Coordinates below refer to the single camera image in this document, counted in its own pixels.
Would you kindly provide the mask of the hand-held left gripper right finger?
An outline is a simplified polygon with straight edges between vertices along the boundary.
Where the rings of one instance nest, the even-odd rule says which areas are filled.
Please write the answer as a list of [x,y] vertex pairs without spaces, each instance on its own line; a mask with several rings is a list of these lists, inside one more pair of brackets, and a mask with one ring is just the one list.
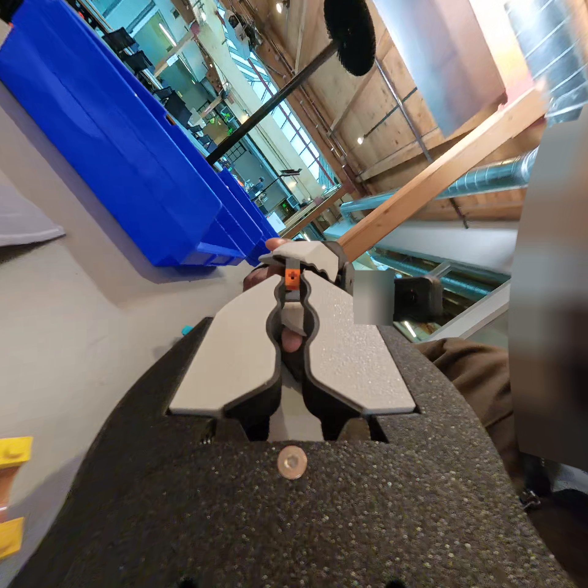
[[321,276],[301,276],[306,342],[302,394],[323,432],[354,418],[408,415],[416,403],[378,328],[357,325],[353,299]]

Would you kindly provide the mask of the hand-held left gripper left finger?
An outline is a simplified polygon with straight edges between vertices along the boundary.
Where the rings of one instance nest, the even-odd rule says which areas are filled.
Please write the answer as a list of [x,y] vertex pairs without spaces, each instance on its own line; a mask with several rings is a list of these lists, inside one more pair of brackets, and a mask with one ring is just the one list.
[[181,416],[237,420],[268,432],[281,403],[282,277],[270,276],[214,316],[169,404]]

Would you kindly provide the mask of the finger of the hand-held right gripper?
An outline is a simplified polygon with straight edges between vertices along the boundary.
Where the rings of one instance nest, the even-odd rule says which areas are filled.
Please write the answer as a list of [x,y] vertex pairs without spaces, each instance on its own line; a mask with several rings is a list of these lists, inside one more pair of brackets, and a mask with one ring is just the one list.
[[268,254],[260,255],[259,265],[286,267],[287,261],[294,260],[300,265],[316,267],[322,252],[322,241],[288,241]]
[[342,247],[340,245],[305,245],[305,270],[336,282],[342,269]]

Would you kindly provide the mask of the person's right forearm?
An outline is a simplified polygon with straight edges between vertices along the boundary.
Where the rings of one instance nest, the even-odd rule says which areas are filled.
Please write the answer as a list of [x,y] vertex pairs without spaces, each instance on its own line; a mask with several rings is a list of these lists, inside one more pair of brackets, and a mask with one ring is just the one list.
[[464,397],[503,461],[517,458],[508,352],[457,337],[422,342],[415,347]]

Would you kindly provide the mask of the grey desk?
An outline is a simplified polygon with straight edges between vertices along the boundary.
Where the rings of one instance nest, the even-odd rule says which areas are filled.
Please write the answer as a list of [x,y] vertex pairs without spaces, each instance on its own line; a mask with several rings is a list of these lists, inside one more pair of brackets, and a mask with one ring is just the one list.
[[1,248],[1,437],[33,436],[8,508],[25,518],[1,587],[52,587],[55,560],[32,561],[96,435],[185,323],[236,296],[248,266],[174,275],[145,261],[75,170],[1,85],[1,202],[33,203],[65,235]]

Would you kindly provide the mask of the person's right hand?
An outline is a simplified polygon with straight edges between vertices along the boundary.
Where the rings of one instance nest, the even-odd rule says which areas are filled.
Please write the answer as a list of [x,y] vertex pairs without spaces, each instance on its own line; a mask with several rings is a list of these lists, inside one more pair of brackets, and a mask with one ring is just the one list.
[[[285,238],[272,238],[266,241],[266,247],[272,252],[278,247],[291,241],[291,239]],[[283,276],[284,272],[284,267],[280,265],[260,265],[250,272],[243,280],[243,292],[253,288],[273,275]],[[290,328],[286,326],[282,326],[281,341],[281,347],[285,353],[295,353],[302,346],[303,336],[290,330]]]

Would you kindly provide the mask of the blue plastic bin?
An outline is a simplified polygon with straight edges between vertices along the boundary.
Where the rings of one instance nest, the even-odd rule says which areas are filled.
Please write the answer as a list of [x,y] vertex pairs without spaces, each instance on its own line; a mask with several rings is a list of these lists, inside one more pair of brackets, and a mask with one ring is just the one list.
[[63,1],[23,1],[1,82],[153,266],[246,258],[234,218],[136,92],[132,76]]
[[249,194],[227,169],[223,169],[217,175],[232,197],[225,206],[241,230],[252,242],[245,259],[251,266],[258,266],[259,257],[269,253],[266,241],[276,238],[277,232],[269,224],[266,216],[254,201],[250,199]]

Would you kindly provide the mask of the black light stand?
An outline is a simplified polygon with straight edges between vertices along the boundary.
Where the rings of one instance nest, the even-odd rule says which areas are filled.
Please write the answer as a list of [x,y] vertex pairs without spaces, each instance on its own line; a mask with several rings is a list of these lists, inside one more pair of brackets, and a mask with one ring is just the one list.
[[265,194],[269,187],[271,187],[274,183],[278,182],[279,180],[282,180],[283,178],[296,178],[300,175],[301,172],[302,168],[281,170],[278,173],[277,177],[268,186],[263,188],[260,194]]

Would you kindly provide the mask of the wooden ceiling beam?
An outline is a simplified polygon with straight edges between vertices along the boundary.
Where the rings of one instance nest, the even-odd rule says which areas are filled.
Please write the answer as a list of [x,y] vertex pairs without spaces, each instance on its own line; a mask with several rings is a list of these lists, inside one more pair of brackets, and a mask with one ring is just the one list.
[[489,154],[543,117],[547,109],[545,92],[533,86],[492,114],[339,238],[348,261],[371,249]]

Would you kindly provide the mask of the black pole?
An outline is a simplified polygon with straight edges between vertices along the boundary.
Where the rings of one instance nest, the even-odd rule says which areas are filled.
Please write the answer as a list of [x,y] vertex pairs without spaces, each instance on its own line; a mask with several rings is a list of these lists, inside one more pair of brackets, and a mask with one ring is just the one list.
[[210,166],[259,125],[333,55],[337,55],[343,68],[355,77],[364,76],[371,70],[376,59],[376,36],[366,2],[324,1],[323,13],[330,43],[206,157]]

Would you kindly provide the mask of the multicoloured toy brick assembly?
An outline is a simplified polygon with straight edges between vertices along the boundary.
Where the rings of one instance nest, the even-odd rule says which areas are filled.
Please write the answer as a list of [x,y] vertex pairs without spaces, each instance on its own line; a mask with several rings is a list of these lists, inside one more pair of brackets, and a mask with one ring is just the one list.
[[24,535],[24,518],[7,519],[14,480],[31,458],[32,437],[1,439],[1,560],[19,552]]

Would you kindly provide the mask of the grey instruction booklet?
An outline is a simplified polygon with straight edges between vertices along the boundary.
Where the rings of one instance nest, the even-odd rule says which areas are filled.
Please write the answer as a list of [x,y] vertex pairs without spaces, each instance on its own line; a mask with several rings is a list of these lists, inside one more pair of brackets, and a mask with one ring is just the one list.
[[1,248],[36,245],[63,236],[64,229],[38,206],[16,188],[1,184]]

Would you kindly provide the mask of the person's brown hooded jacket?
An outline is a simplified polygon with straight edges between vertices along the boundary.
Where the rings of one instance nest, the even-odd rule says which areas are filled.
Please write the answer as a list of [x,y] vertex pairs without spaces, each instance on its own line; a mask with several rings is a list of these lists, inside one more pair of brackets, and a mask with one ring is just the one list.
[[587,471],[521,452],[518,496],[556,561],[587,587]]

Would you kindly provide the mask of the silver air duct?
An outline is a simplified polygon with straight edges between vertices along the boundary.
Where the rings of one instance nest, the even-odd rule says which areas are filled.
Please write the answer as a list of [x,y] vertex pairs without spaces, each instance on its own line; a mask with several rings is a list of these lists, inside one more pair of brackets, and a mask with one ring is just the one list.
[[[444,261],[433,261],[409,254],[400,254],[375,248],[369,251],[372,260],[392,268],[396,273],[409,277],[422,277],[433,273]],[[449,269],[439,277],[444,290],[478,301],[502,286],[510,279],[503,273],[451,263]]]
[[[470,170],[436,196],[436,200],[450,200],[464,196],[490,194],[526,188],[530,182],[539,148],[515,158],[481,166]],[[396,195],[399,188],[390,192],[362,198],[342,204],[340,211],[344,219],[350,220],[352,213],[371,211]]]

